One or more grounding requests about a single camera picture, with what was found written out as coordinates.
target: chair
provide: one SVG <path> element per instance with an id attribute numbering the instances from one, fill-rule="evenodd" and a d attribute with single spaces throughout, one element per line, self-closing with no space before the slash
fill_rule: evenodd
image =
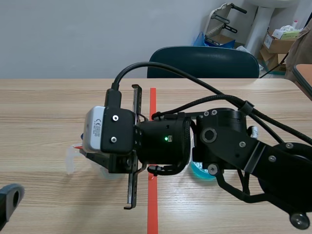
<path id="1" fill-rule="evenodd" d="M 249 53 L 233 49 L 166 47 L 157 50 L 150 61 L 173 66 L 196 78 L 259 78 L 257 59 Z M 148 68 L 147 78 L 181 77 L 159 68 Z"/>

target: floor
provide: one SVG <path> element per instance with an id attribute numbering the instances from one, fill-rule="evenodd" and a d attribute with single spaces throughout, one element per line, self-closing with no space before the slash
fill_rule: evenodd
<path id="1" fill-rule="evenodd" d="M 263 76 L 264 74 L 266 74 L 265 70 L 260 71 L 259 77 Z M 275 79 L 281 78 L 281 79 L 284 79 L 285 76 L 267 74 L 264 78 L 275 78 Z"/>

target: handle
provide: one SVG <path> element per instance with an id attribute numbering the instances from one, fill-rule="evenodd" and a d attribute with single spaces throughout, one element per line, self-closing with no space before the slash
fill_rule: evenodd
<path id="1" fill-rule="evenodd" d="M 237 29 L 232 28 L 232 27 L 230 27 L 230 26 L 228 26 L 226 24 L 223 25 L 223 28 L 225 28 L 226 30 L 229 30 L 232 33 L 237 33 Z"/>
<path id="2" fill-rule="evenodd" d="M 235 9 L 235 10 L 237 10 L 237 11 L 240 11 L 241 13 L 244 13 L 244 14 L 247 13 L 246 10 L 244 10 L 243 8 L 240 8 L 240 7 L 238 7 L 238 6 L 235 6 L 233 3 L 232 3 L 232 9 Z"/>
<path id="3" fill-rule="evenodd" d="M 216 19 L 216 20 L 221 21 L 222 23 L 225 23 L 225 24 L 231 23 L 231 21 L 229 19 L 224 18 L 222 16 L 219 16 L 216 13 L 213 13 L 213 15 L 211 16 L 211 19 Z"/>
<path id="4" fill-rule="evenodd" d="M 210 43 L 212 43 L 212 44 L 215 44 L 216 46 L 220 46 L 220 43 L 218 43 L 218 42 L 212 40 L 212 39 L 209 38 L 209 37 L 205 37 L 205 41 L 208 41 L 208 42 L 210 42 Z"/>

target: cardboard box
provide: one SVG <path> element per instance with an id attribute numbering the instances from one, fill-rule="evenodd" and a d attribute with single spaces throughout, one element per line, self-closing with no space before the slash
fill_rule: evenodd
<path id="1" fill-rule="evenodd" d="M 270 54 L 265 46 L 260 50 L 260 54 L 262 56 L 262 64 L 264 69 L 268 72 L 273 69 L 276 65 L 278 65 L 286 54 Z M 286 64 L 282 64 L 281 66 L 275 68 L 270 74 L 275 75 L 284 75 L 286 73 Z"/>
<path id="2" fill-rule="evenodd" d="M 300 30 L 284 32 L 282 30 L 275 29 L 274 32 L 272 33 L 272 36 L 279 40 L 297 39 L 300 32 L 301 32 Z"/>
<path id="3" fill-rule="evenodd" d="M 263 45 L 270 54 L 287 54 L 295 41 L 295 39 L 279 40 L 267 33 Z"/>

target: white sink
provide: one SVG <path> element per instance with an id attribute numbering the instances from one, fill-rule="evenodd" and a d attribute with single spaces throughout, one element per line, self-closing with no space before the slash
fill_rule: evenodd
<path id="1" fill-rule="evenodd" d="M 298 0 L 247 0 L 253 5 L 269 8 L 286 8 Z"/>
<path id="2" fill-rule="evenodd" d="M 257 57 L 275 8 L 286 8 L 298 0 L 247 0 L 258 6 L 257 15 L 247 39 L 246 49 Z"/>

